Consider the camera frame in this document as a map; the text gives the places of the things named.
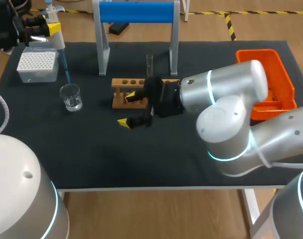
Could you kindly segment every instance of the robotic arm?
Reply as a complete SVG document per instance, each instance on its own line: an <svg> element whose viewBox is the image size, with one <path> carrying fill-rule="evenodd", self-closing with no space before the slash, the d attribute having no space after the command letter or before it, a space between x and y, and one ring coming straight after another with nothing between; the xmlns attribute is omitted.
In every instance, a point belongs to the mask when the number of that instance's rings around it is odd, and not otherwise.
<svg viewBox="0 0 303 239"><path fill-rule="evenodd" d="M129 102L148 98L144 115L120 124L149 126L154 115L167 117L185 110L199 114L197 132L225 175L239 177L263 165L303 168L277 163L303 154L303 107L250 126L253 106L267 95L267 77L257 60L184 78L180 86L153 77L145 80L142 92L127 97Z"/></svg>

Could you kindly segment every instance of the pipette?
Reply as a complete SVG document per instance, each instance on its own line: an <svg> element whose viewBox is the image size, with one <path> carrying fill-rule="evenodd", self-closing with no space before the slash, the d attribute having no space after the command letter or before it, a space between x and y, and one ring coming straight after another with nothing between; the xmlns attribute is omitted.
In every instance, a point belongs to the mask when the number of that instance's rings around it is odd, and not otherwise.
<svg viewBox="0 0 303 239"><path fill-rule="evenodd" d="M52 6L52 0L45 0L45 4L47 5L47 9L42 12L46 17L47 23L58 23L58 16L57 13L59 11L65 11L65 9L62 6ZM65 57L65 43L63 39L62 31L58 31L56 34L52 35L52 43L53 47L58 51L59 56L62 60L62 64L64 67L65 75L67 78L68 83L71 83L70 75L67 67L66 57Z"/></svg>

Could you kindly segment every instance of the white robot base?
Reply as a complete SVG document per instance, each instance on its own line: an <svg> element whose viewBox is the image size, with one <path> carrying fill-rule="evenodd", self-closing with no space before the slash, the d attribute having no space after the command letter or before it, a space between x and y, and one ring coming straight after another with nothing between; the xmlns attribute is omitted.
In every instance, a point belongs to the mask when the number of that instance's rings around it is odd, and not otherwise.
<svg viewBox="0 0 303 239"><path fill-rule="evenodd" d="M0 239L67 239L69 218L33 151L0 135Z"/></svg>

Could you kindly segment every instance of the black table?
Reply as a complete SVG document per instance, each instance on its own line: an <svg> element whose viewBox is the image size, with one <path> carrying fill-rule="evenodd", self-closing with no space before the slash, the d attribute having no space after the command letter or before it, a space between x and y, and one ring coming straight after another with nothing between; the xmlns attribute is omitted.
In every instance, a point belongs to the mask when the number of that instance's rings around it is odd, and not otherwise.
<svg viewBox="0 0 303 239"><path fill-rule="evenodd" d="M223 176L197 136L195 116L156 118L152 127L129 130L117 119L141 110L113 110L112 78L143 78L146 54L152 53L154 72L168 77L169 43L110 43L106 77L99 77L95 43L67 43L71 81L78 84L83 109L69 113L59 96L66 84L62 66L54 83L23 84L16 67L24 46L11 55L0 80L0 94L10 120L3 134L27 144L58 189L132 187L234 187L288 184L300 170L260 167L240 178ZM181 42L178 78L236 63L239 49L273 48L303 106L303 76L283 41ZM3 121L0 106L0 125ZM303 155L287 161L303 162Z"/></svg>

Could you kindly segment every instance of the test tube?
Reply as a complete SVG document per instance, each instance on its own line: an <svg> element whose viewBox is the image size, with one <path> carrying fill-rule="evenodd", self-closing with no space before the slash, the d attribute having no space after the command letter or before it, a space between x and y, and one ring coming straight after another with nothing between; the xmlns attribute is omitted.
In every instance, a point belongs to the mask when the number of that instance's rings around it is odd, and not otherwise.
<svg viewBox="0 0 303 239"><path fill-rule="evenodd" d="M146 61L147 61L147 77L152 76L153 68L152 68L152 54L146 55Z"/></svg>

